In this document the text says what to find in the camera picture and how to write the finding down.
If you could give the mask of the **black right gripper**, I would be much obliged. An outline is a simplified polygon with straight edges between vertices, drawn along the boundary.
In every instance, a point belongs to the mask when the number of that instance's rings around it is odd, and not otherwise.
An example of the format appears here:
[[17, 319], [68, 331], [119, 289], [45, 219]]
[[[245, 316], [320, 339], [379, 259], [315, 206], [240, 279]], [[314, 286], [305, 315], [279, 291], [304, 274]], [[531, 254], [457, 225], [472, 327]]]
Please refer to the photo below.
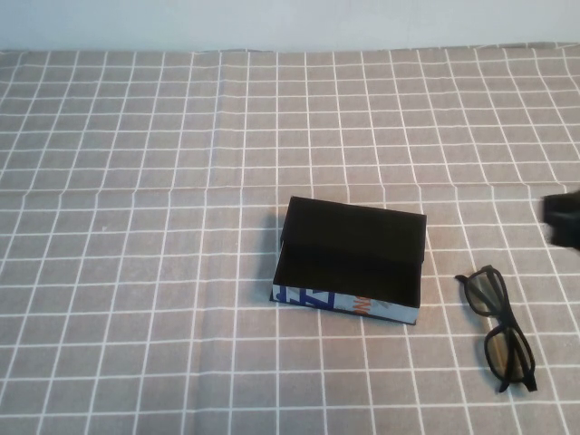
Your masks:
[[551, 228], [550, 243], [578, 249], [580, 191], [548, 195], [542, 198], [542, 222]]

